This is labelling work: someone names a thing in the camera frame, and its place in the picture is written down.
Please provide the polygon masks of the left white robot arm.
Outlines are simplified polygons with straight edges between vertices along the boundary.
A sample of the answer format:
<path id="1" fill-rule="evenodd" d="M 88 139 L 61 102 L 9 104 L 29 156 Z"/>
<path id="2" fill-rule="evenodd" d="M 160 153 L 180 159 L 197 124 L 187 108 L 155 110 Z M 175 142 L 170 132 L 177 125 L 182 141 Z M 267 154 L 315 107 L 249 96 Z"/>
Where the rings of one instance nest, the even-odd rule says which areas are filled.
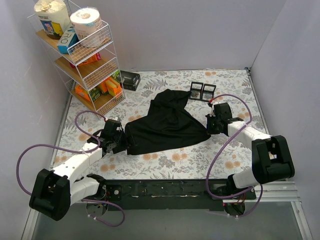
<path id="1" fill-rule="evenodd" d="M 119 201 L 124 187 L 104 177 L 82 174 L 108 153 L 127 148 L 120 121 L 108 119 L 104 128 L 95 132 L 79 152 L 52 170 L 42 169 L 36 176 L 29 206 L 55 221 L 61 220 L 71 205 L 88 199 L 91 203 Z"/>

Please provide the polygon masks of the black t-shirt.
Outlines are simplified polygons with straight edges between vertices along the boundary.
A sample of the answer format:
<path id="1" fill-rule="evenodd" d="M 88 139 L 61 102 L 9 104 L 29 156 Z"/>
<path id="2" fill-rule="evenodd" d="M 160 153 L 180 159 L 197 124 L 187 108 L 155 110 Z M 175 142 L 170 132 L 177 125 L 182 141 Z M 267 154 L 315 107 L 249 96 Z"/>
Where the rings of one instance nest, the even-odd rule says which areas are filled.
<path id="1" fill-rule="evenodd" d="M 179 149 L 208 140 L 206 127 L 185 106 L 190 91 L 166 89 L 150 101 L 146 116 L 128 122 L 124 133 L 134 135 L 136 154 L 143 155 Z"/>

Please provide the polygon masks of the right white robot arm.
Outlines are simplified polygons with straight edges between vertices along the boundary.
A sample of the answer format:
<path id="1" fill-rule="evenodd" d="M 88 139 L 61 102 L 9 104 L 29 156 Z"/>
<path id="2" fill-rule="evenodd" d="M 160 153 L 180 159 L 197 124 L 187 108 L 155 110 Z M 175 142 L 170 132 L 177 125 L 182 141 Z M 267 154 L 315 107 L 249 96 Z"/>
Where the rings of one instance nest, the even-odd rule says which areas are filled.
<path id="1" fill-rule="evenodd" d="M 208 106 L 211 107 L 211 112 L 206 115 L 208 133 L 234 137 L 251 150 L 251 167 L 231 174 L 226 180 L 224 189 L 230 198 L 239 198 L 250 187 L 285 180 L 295 175 L 292 156 L 284 136 L 260 132 L 243 119 L 233 117 L 226 102 L 209 102 Z"/>

